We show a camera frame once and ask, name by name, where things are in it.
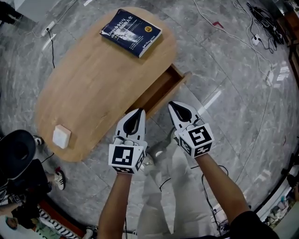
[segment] light gray pants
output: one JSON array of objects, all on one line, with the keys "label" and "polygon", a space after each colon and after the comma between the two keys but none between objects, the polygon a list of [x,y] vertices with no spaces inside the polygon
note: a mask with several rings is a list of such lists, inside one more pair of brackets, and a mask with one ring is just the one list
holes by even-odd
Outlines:
[{"label": "light gray pants", "polygon": [[182,149],[172,142],[167,146],[165,153],[158,157],[159,161],[166,160],[176,199],[174,233],[169,231],[161,205],[162,193],[157,183],[160,171],[158,167],[154,167],[144,182],[144,206],[137,227],[138,238],[184,239],[212,235],[211,212]]}]

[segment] book cover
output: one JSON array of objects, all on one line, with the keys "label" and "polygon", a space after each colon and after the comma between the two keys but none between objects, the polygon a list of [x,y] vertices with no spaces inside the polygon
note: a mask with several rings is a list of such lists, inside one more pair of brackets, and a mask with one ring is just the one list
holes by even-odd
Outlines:
[{"label": "book cover", "polygon": [[162,29],[123,9],[119,9],[100,32],[137,57],[141,57],[161,33]]}]

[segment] table drawer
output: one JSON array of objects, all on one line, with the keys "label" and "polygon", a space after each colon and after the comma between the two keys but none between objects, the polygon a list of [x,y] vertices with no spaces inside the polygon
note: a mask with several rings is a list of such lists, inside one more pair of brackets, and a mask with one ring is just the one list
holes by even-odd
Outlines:
[{"label": "table drawer", "polygon": [[163,104],[166,104],[180,85],[191,77],[191,72],[182,74],[172,64],[126,111],[143,108],[150,118]]}]

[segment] black sleeve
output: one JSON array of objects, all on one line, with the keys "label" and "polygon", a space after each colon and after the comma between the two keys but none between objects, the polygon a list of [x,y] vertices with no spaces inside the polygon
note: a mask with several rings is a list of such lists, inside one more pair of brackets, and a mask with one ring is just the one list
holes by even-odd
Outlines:
[{"label": "black sleeve", "polygon": [[230,225],[231,239],[279,239],[278,235],[252,211],[237,216]]}]

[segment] gray marble floor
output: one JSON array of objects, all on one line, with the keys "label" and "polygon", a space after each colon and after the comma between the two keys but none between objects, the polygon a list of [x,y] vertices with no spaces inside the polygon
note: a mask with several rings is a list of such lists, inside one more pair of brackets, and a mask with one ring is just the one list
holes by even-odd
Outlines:
[{"label": "gray marble floor", "polygon": [[[75,0],[57,0],[37,24],[23,19],[17,26],[0,28],[0,122],[7,134],[26,129],[37,134],[35,103],[52,72],[52,49],[48,37],[35,38],[50,21],[58,21]],[[249,42],[246,28],[250,18],[234,8],[233,2],[196,0],[204,16],[219,21],[224,29]],[[272,61],[272,85],[258,70],[254,51],[241,41],[213,28],[197,12],[192,0],[93,0],[84,5],[77,0],[51,30],[54,37],[55,64],[88,28],[109,10],[136,6],[147,9],[174,32],[178,54],[175,65],[191,71],[192,78],[173,97],[198,109],[215,136],[211,156],[227,167],[229,176],[240,186],[252,208],[268,195],[295,149],[299,133],[299,92],[288,62],[288,49],[279,46],[274,54],[256,47]],[[266,42],[264,31],[261,38]],[[261,69],[270,70],[261,59]],[[147,121],[149,145],[164,139],[172,128],[166,106]],[[67,177],[64,191],[54,189],[50,197],[72,217],[84,224],[96,224],[115,179],[107,166],[107,149],[112,128],[82,162],[68,163],[56,156],[46,161],[45,170],[61,167]],[[51,152],[45,146],[37,153],[40,160]],[[194,169],[201,186],[201,171]],[[128,202],[128,229],[134,230],[142,208],[144,175],[134,175]],[[207,189],[212,205],[217,204]],[[170,184],[163,186],[163,206],[172,228],[175,201]]]}]

